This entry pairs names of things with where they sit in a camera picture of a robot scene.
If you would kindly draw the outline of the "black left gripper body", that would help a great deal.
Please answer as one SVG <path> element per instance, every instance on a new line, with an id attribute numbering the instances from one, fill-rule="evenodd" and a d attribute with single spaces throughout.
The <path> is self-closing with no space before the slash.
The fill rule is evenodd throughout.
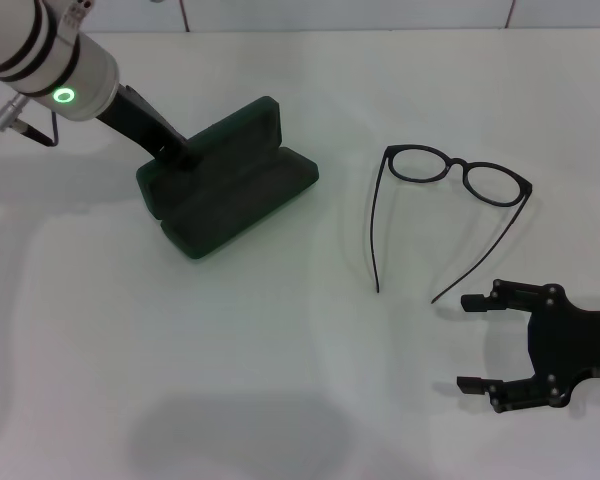
<path id="1" fill-rule="evenodd" d="M 97 119 L 155 156 L 176 144 L 176 129 L 128 85 L 119 85 L 109 106 Z"/>

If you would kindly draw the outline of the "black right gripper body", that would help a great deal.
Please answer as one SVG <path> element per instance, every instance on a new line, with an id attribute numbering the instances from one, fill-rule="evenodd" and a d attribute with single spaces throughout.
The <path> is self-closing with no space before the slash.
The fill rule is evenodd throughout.
<path id="1" fill-rule="evenodd" d="M 543 286 L 528 323 L 528 353 L 547 404 L 567 406 L 580 383 L 600 378 L 600 310 L 577 307 L 558 284 Z"/>

